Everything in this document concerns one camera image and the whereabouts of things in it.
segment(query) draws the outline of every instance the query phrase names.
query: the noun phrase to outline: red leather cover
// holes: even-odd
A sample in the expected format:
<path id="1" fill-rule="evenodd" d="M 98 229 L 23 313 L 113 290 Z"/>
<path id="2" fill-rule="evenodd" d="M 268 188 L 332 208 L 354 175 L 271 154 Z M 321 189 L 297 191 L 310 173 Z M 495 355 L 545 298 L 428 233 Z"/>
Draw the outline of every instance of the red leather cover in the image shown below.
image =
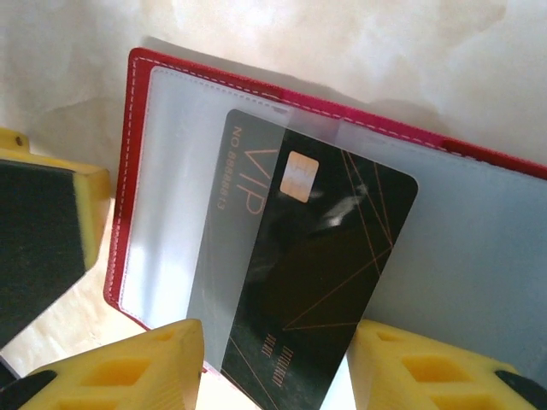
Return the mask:
<path id="1" fill-rule="evenodd" d="M 157 66 L 168 67 L 200 79 L 206 79 L 309 112 L 348 121 L 388 137 L 406 140 L 412 144 L 423 145 L 430 149 L 439 149 L 453 155 L 470 157 L 477 161 L 488 162 L 498 167 L 547 180 L 547 167 L 530 161 L 524 161 L 454 138 L 404 125 L 394 120 L 366 113 L 360 109 L 346 107 L 335 102 L 325 101 L 276 85 L 196 64 L 195 62 L 166 56 L 152 50 L 137 48 L 130 53 L 127 70 L 126 109 L 116 190 L 114 226 L 106 283 L 103 291 L 106 302 L 118 310 L 120 310 L 120 292 L 125 274 L 129 231 L 138 181 L 150 72 Z"/>

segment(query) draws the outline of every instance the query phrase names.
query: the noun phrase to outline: card holder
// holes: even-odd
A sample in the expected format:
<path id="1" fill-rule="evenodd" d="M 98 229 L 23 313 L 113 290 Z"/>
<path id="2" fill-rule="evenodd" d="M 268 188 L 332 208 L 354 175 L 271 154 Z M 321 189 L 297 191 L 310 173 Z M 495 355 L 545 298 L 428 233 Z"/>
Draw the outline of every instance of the card holder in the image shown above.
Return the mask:
<path id="1" fill-rule="evenodd" d="M 547 288 L 544 180 L 451 154 L 443 149 L 450 140 L 430 132 L 147 50 L 133 51 L 128 71 L 105 285 L 110 304 L 149 328 L 188 314 L 223 127 L 234 109 L 417 181 L 418 196 L 367 317 L 547 379 L 539 291 Z M 485 159 L 480 149 L 466 153 Z M 547 174 L 544 167 L 492 158 Z M 226 288 L 233 300 L 241 286 Z M 232 320 L 226 312 L 220 322 Z"/>

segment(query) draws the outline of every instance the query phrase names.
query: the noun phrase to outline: beige surface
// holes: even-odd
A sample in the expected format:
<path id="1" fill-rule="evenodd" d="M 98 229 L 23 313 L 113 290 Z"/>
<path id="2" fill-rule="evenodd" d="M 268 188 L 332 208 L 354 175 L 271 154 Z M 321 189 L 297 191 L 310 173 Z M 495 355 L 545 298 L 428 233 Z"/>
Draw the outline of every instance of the beige surface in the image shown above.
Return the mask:
<path id="1" fill-rule="evenodd" d="M 0 18 L 0 125 L 114 177 L 126 56 L 147 35 L 547 163 L 543 0 L 3 0 Z M 139 331 L 102 299 L 107 252 L 108 240 L 97 265 L 3 350 L 16 370 Z"/>

